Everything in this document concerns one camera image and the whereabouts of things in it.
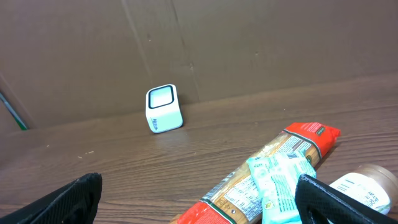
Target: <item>teal and white packet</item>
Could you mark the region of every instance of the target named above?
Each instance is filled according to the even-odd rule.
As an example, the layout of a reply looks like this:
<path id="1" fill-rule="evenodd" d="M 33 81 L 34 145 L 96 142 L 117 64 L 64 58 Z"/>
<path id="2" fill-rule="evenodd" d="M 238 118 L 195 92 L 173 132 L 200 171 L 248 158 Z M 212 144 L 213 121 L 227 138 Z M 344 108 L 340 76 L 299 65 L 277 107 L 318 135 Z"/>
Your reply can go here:
<path id="1" fill-rule="evenodd" d="M 262 224 L 301 223 L 294 201 L 296 185 L 301 174 L 317 175 L 302 152 L 249 158 L 247 163 L 262 198 Z"/>

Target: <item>plastic food package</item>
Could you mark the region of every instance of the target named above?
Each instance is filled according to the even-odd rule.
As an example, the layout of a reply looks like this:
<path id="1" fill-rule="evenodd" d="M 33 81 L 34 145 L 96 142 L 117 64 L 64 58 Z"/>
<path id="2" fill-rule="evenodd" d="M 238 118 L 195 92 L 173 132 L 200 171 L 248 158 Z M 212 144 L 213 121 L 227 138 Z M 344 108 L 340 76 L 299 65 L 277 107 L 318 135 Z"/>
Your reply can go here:
<path id="1" fill-rule="evenodd" d="M 317 175 L 302 152 L 249 158 L 247 163 L 262 198 L 262 224 L 301 223 L 294 201 L 297 182 L 301 174 Z"/>
<path id="2" fill-rule="evenodd" d="M 339 135 L 340 130 L 320 123 L 293 123 L 251 157 L 300 151 L 315 166 L 333 147 Z M 260 220 L 261 215 L 261 198 L 245 162 L 170 223 L 251 224 Z"/>

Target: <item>white cube device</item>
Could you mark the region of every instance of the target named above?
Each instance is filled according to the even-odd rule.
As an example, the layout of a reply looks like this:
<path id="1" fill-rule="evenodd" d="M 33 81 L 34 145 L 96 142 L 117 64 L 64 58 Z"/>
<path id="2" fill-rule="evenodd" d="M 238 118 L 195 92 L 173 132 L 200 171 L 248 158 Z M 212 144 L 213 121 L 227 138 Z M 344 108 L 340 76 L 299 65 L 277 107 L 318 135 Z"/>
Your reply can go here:
<path id="1" fill-rule="evenodd" d="M 162 133 L 182 126 L 175 85 L 168 84 L 147 92 L 146 116 L 153 133 Z"/>

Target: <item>device screen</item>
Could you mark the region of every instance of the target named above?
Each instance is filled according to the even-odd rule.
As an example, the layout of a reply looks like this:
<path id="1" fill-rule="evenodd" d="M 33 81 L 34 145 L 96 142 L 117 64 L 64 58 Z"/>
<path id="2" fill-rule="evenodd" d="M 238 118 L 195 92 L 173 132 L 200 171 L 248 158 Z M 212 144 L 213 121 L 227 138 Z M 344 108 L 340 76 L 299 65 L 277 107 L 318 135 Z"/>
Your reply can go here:
<path id="1" fill-rule="evenodd" d="M 149 102 L 151 108 L 167 105 L 173 102 L 173 91 L 171 86 L 165 86 L 152 90 L 149 93 Z"/>

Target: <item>wooden table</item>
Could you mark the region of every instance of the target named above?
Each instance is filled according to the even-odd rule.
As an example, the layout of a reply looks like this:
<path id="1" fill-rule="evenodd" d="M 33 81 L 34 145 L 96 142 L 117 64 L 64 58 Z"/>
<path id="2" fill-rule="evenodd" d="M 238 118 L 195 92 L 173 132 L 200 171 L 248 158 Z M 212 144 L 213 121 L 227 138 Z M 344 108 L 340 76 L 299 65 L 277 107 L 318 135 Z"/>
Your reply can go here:
<path id="1" fill-rule="evenodd" d="M 294 121 L 340 128 L 318 168 L 331 183 L 374 163 L 398 175 L 398 75 L 182 108 L 183 128 L 152 134 L 144 113 L 0 138 L 0 216 L 88 172 L 103 176 L 96 223 L 168 223 Z M 391 217 L 398 218 L 398 208 Z"/>

